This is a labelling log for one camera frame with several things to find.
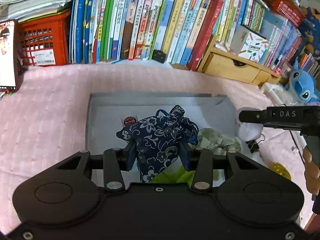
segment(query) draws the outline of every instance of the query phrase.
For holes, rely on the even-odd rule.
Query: red plastic basket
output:
[[[69,64],[70,10],[20,24],[24,65],[43,67]]]
[[[306,18],[301,9],[292,0],[263,0],[271,10],[287,18],[296,28]]]

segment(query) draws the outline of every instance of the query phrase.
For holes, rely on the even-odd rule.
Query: stitch plush toy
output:
[[[320,93],[315,88],[315,78],[310,76],[306,71],[299,69],[298,64],[299,59],[296,58],[289,82],[285,89],[288,90],[297,101],[304,104],[320,102]]]

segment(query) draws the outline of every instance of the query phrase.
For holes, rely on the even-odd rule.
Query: blue floral pouch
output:
[[[150,182],[178,159],[179,140],[198,144],[199,128],[184,114],[179,105],[170,113],[160,109],[155,116],[127,125],[116,133],[118,138],[127,142],[135,141],[141,182]]]

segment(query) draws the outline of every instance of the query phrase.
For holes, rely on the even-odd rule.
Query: pink bedsheet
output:
[[[228,95],[236,108],[266,108],[271,101],[258,87],[184,70],[135,65],[67,65],[32,68],[20,90],[0,102],[0,230],[19,224],[12,193],[26,179],[84,149],[85,122],[92,92],[175,91]],[[288,132],[264,130],[261,154],[267,163],[278,161],[298,184],[306,203],[302,226],[312,212],[311,196],[299,156],[291,151]]]

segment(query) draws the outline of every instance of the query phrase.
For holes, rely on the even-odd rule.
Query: human hand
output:
[[[305,147],[303,150],[303,159],[305,161],[306,170],[304,176],[306,178],[307,190],[314,195],[318,195],[320,189],[320,170],[317,165],[312,162],[312,155],[308,147]]]

